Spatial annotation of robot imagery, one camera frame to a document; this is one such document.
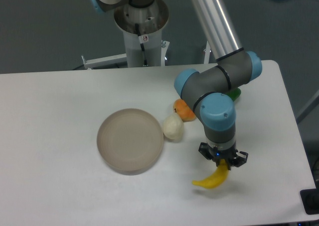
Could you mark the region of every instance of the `plastic food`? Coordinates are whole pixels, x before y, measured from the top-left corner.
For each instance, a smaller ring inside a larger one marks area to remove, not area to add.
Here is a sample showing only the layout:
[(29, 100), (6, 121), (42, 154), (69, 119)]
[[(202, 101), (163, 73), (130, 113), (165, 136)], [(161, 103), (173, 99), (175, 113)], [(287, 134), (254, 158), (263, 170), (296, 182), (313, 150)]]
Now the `plastic food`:
[(193, 180), (193, 185), (201, 186), (206, 189), (213, 189), (220, 186), (228, 176), (228, 167), (225, 160), (221, 160), (217, 170), (209, 177), (201, 181)]
[(233, 101), (235, 101), (240, 96), (240, 94), (241, 90), (239, 88), (236, 88), (231, 92), (227, 93), (226, 95), (228, 95)]
[(178, 99), (174, 102), (173, 109), (180, 116), (182, 121), (192, 121), (196, 119), (194, 112), (192, 112), (186, 102), (182, 99)]
[(163, 123), (163, 133), (171, 140), (178, 140), (184, 132), (184, 123), (177, 113), (168, 116)]

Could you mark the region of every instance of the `banana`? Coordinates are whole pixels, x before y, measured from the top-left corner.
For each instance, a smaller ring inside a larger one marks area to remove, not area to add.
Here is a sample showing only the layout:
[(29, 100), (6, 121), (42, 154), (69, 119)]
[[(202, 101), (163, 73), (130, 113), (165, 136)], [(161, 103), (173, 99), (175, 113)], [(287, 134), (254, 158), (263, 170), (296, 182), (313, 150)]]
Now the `banana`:
[(201, 181), (193, 180), (192, 183), (193, 185), (201, 186), (206, 189), (213, 189), (217, 186), (220, 186), (227, 179), (227, 176), (227, 163), (225, 160), (221, 160), (217, 170), (211, 176)]

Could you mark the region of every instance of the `cable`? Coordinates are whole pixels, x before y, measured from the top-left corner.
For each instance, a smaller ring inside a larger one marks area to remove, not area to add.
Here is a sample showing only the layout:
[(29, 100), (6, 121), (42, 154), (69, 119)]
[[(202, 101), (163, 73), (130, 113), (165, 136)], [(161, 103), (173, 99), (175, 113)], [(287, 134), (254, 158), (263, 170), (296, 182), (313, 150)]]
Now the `cable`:
[(80, 65), (80, 66), (78, 66), (78, 67), (75, 67), (73, 70), (78, 70), (78, 69), (80, 69), (81, 67), (84, 67), (84, 64), (82, 64), (82, 65)]
[[(140, 27), (139, 24), (135, 23), (135, 30), (136, 30), (136, 33), (138, 34), (138, 37), (141, 36), (141, 32), (140, 32), (140, 28), (139, 27)], [(142, 53), (143, 53), (144, 65), (147, 66), (148, 65), (148, 61), (146, 60), (144, 44), (141, 43), (140, 45), (141, 45), (141, 50), (142, 50)]]

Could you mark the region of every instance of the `metal tube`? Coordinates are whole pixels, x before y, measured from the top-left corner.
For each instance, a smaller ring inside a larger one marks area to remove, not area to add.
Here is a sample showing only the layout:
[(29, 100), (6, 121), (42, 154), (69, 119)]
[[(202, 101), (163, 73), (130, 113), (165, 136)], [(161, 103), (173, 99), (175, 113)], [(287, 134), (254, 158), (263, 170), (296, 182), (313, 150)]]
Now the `metal tube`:
[(191, 0), (216, 60), (242, 48), (222, 0)]

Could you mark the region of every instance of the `beige plate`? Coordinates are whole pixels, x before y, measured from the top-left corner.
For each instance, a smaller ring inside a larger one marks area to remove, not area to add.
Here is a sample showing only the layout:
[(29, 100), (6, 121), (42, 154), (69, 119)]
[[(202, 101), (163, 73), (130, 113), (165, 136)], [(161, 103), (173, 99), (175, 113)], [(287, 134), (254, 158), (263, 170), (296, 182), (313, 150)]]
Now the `beige plate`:
[(158, 121), (139, 109), (124, 109), (101, 125), (97, 145), (105, 161), (121, 173), (141, 173), (156, 161), (163, 148)]

